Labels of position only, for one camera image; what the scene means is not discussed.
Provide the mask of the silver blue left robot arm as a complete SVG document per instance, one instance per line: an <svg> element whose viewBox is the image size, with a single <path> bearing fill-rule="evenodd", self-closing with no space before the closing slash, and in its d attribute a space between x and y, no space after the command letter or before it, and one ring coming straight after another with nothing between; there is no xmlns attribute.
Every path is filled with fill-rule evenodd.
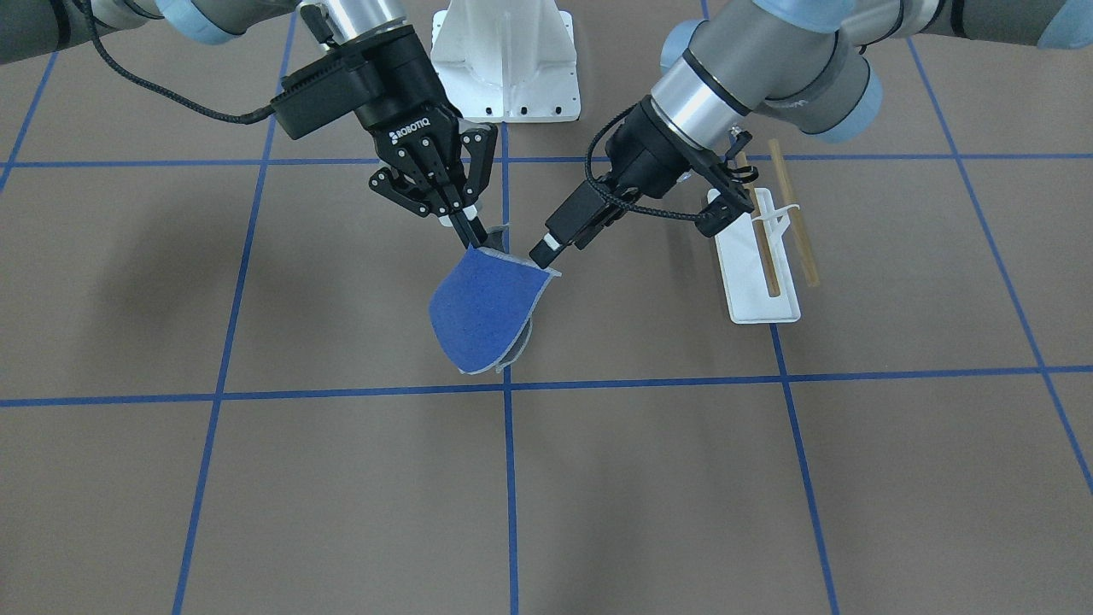
<svg viewBox="0 0 1093 615"><path fill-rule="evenodd" d="M863 58L870 45L926 32L1074 50L1090 45L1090 11L1089 1L730 1L672 31L651 93L598 133L609 170L585 172L546 218L531 260L549 267L625 213L687 221L706 237L725 230L753 209L743 185L755 173L728 164L748 144L740 122L757 114L824 143L858 137L883 97ZM715 188L710 205L696 214L640 209L640 198L663 198L690 172Z"/></svg>

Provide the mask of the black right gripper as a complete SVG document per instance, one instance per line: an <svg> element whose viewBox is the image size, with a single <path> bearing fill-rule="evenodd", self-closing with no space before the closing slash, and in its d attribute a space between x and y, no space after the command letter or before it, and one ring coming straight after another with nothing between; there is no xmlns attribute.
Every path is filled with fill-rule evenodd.
<svg viewBox="0 0 1093 615"><path fill-rule="evenodd" d="M487 188L500 128L458 122L412 26L360 35L352 46L381 85L379 97L355 110L387 163L371 175L371 190L418 217L447 221L466 248L483 248L487 230L471 210Z"/></svg>

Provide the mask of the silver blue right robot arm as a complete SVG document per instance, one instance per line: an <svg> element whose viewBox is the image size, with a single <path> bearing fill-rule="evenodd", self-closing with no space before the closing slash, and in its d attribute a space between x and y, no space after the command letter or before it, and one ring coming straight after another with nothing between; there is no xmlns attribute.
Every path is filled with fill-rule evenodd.
<svg viewBox="0 0 1093 615"><path fill-rule="evenodd" d="M262 108L219 113L126 70L102 36L166 22L205 45L240 38L261 22L296 13L324 55L282 79ZM274 118L298 140L348 115L374 140L381 161L371 190L418 217L440 218L467 248L502 248L475 203L489 184L497 129L453 105L399 1L4 1L1 59L20 62L91 43L106 66L134 85L230 125Z"/></svg>

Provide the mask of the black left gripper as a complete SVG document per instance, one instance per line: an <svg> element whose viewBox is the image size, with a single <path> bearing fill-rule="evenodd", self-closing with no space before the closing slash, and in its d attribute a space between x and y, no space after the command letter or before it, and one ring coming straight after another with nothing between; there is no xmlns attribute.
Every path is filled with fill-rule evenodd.
<svg viewBox="0 0 1093 615"><path fill-rule="evenodd" d="M704 237L715 237L754 210L747 185L730 179L725 156L689 144L660 117L651 100L637 102L624 114L606 141L606 156L611 163L604 176L606 187L610 194L624 200L663 198L681 175L698 173L717 190L712 204L700 210L696 221L696 229ZM606 202L604 196L596 190L598 185L583 180L546 218L546 235L529 253L534 264L551 264L571 246L585 249L601 230L624 215L622 208Z"/></svg>

